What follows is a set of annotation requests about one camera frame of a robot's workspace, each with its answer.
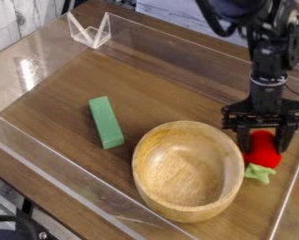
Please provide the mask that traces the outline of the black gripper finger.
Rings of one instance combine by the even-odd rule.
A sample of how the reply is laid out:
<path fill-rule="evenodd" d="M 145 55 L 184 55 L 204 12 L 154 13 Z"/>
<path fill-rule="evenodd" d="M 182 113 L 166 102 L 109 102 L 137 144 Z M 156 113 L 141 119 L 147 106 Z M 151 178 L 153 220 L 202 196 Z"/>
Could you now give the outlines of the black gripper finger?
<path fill-rule="evenodd" d="M 237 141 L 244 153 L 250 152 L 250 128 L 246 126 L 237 127 Z"/>
<path fill-rule="evenodd" d="M 289 149 L 294 131 L 296 125 L 292 123 L 280 125 L 276 129 L 276 148 L 280 154 L 282 154 Z"/>

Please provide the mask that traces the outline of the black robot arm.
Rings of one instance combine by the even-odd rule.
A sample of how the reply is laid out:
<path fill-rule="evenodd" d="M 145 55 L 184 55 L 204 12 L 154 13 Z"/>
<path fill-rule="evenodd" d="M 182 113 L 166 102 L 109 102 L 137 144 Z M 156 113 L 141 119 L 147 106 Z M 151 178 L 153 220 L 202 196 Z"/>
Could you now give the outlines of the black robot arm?
<path fill-rule="evenodd" d="M 299 13 L 296 0 L 196 0 L 214 33 L 238 34 L 250 51 L 249 97 L 222 109 L 224 127 L 252 151 L 250 131 L 274 128 L 274 149 L 284 153 L 299 127 L 299 100 L 284 97 L 289 71 L 299 64 Z"/>

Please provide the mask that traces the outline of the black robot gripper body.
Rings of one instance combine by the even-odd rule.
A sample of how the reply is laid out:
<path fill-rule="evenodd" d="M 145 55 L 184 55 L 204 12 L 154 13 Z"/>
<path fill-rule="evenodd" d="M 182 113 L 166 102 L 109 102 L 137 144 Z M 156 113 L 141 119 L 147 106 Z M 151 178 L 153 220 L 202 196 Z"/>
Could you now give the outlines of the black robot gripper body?
<path fill-rule="evenodd" d="M 264 78 L 250 74 L 249 97 L 222 108 L 224 128 L 299 126 L 299 101 L 282 97 L 288 80 L 288 75 Z"/>

